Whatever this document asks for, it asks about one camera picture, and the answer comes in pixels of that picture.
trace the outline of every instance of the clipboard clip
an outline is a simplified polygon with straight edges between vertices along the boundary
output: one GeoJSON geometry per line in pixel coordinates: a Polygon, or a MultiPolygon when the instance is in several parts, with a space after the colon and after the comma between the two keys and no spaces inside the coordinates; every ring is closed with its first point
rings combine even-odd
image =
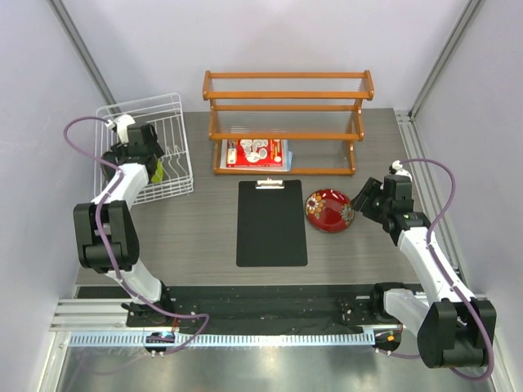
{"type": "Polygon", "coordinates": [[[283,180],[272,180],[267,178],[266,180],[256,181],[256,189],[283,189],[285,184],[283,180]]]}

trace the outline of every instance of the green object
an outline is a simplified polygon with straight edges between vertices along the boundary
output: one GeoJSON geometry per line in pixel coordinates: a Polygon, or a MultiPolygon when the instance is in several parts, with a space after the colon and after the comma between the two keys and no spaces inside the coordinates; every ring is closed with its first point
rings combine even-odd
{"type": "Polygon", "coordinates": [[[158,160],[156,163],[156,172],[153,175],[153,178],[150,179],[151,182],[158,184],[163,180],[163,166],[162,163],[158,160]]]}

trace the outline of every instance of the black clipboard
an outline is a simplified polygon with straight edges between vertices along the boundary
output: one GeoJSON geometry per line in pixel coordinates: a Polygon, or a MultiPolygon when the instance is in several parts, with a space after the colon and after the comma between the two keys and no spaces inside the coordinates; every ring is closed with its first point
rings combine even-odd
{"type": "Polygon", "coordinates": [[[269,179],[239,183],[236,265],[307,265],[300,180],[269,179]]]}

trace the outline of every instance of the white wall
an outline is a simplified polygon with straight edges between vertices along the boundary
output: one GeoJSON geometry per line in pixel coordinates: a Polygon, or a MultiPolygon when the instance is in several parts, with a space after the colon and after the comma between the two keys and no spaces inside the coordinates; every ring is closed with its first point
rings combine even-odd
{"type": "Polygon", "coordinates": [[[117,100],[181,93],[206,69],[370,69],[365,107],[410,109],[466,0],[65,0],[117,100]]]}
{"type": "MultiPolygon", "coordinates": [[[[0,2],[1,390],[35,390],[57,299],[73,291],[73,207],[92,196],[92,163],[62,139],[103,105],[43,0],[0,2]]],[[[93,143],[93,125],[74,139],[93,143]]]]}
{"type": "Polygon", "coordinates": [[[418,117],[429,157],[456,175],[449,217],[465,276],[498,311],[496,334],[516,390],[523,390],[521,15],[521,1],[485,2],[418,117]]]}

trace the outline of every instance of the wooden shelf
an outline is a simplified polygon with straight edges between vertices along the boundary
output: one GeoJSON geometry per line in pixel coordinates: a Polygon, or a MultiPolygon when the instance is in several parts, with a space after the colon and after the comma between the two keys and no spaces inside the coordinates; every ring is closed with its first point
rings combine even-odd
{"type": "MultiPolygon", "coordinates": [[[[221,141],[236,139],[282,139],[282,140],[343,140],[346,142],[346,157],[348,168],[322,168],[322,167],[294,167],[291,171],[278,172],[278,174],[291,175],[354,175],[355,157],[354,142],[364,139],[364,126],[361,117],[363,100],[372,100],[374,86],[370,71],[364,72],[245,72],[245,73],[213,73],[206,71],[203,80],[203,99],[210,101],[211,121],[209,123],[209,139],[215,142],[214,172],[216,174],[253,174],[253,171],[241,169],[220,168],[221,141]],[[354,91],[218,91],[213,83],[214,79],[359,79],[360,85],[354,91]],[[245,104],[218,104],[217,100],[246,100],[245,104]],[[269,105],[253,105],[249,100],[295,100],[292,104],[287,102],[269,105]],[[349,105],[309,105],[306,100],[353,100],[349,105]],[[346,112],[346,126],[343,132],[321,131],[282,131],[271,130],[270,127],[242,129],[242,131],[225,131],[220,124],[220,113],[239,112],[242,115],[256,112],[346,112]]],[[[256,171],[259,174],[274,174],[274,171],[256,171]]]]}

